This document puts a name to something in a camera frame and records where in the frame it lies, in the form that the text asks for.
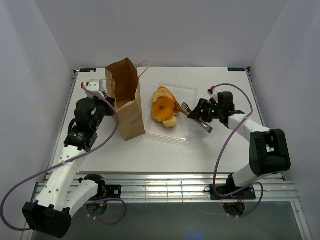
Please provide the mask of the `metal serving tongs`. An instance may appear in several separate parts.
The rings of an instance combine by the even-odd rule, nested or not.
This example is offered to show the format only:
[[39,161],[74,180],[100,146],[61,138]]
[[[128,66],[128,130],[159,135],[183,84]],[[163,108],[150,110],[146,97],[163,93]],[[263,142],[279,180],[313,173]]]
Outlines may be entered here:
[[[180,105],[180,113],[184,114],[186,117],[189,116],[189,114],[192,112],[192,110],[189,108],[188,104],[183,102],[182,105]],[[202,120],[198,119],[192,119],[195,123],[197,123],[201,128],[203,128],[207,133],[211,134],[213,131],[213,128],[208,125],[207,123],[203,122]]]

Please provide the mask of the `orange bread wedge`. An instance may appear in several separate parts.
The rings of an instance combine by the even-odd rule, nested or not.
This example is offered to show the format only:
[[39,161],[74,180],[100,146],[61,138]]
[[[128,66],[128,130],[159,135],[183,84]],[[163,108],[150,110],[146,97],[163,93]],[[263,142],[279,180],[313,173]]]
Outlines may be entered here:
[[174,107],[173,107],[173,114],[176,116],[180,113],[180,104],[178,103],[178,101],[176,100],[175,96],[173,95],[173,101],[174,101]]

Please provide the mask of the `brown paper bag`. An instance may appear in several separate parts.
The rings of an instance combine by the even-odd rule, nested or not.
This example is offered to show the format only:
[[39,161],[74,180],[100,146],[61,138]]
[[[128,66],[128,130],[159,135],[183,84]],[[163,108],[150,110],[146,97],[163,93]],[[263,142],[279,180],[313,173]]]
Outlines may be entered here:
[[140,77],[129,58],[105,67],[106,93],[115,99],[119,118],[117,130],[125,141],[144,135]]

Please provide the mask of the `small tan bread roll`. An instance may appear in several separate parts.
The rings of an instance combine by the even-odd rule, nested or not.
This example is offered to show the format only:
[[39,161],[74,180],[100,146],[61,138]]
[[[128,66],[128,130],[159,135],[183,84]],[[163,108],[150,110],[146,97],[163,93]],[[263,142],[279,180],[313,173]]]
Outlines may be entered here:
[[174,115],[162,122],[163,126],[167,129],[174,128],[177,125],[177,123],[178,120]]

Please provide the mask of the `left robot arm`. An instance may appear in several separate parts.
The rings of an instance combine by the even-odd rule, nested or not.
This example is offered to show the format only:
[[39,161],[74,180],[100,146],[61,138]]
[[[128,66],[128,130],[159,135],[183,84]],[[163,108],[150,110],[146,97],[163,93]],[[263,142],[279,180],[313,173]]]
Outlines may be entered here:
[[58,167],[54,169],[44,189],[22,208],[29,227],[56,238],[68,232],[72,217],[88,201],[106,196],[102,176],[89,174],[79,186],[69,192],[74,177],[98,138],[97,130],[105,116],[114,114],[115,99],[101,100],[96,96],[76,103],[75,118],[70,122]]

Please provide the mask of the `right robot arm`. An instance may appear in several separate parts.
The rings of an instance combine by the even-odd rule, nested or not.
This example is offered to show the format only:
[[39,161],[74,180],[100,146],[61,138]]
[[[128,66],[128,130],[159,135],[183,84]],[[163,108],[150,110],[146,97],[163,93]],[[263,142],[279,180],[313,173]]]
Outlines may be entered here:
[[219,92],[210,100],[201,98],[187,117],[204,123],[219,120],[232,135],[238,133],[249,142],[248,164],[231,173],[224,185],[212,185],[212,193],[221,199],[237,199],[258,180],[291,168],[284,131],[264,127],[236,110],[231,92]]

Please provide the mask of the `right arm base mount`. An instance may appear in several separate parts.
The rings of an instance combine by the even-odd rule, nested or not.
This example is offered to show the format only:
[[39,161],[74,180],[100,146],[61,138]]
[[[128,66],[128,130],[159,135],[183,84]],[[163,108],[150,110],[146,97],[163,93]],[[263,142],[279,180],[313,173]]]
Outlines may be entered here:
[[245,200],[255,200],[256,194],[252,186],[236,194],[228,197],[221,197],[215,194],[213,184],[204,188],[205,193],[209,193],[211,200],[222,200],[223,210],[233,216],[243,216],[245,214],[246,206]]

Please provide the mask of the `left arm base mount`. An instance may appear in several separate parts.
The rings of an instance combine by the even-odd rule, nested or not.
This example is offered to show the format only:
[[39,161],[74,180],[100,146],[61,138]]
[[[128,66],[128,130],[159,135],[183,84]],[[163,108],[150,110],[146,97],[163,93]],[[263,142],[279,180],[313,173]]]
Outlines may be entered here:
[[[96,196],[89,199],[90,202],[98,201],[102,199],[110,199],[110,198],[121,198],[122,186],[121,185],[106,185],[102,186],[101,190],[97,193]],[[100,201],[94,204],[88,204],[85,206],[86,211],[89,215],[94,217],[102,216],[108,209],[108,202]]]

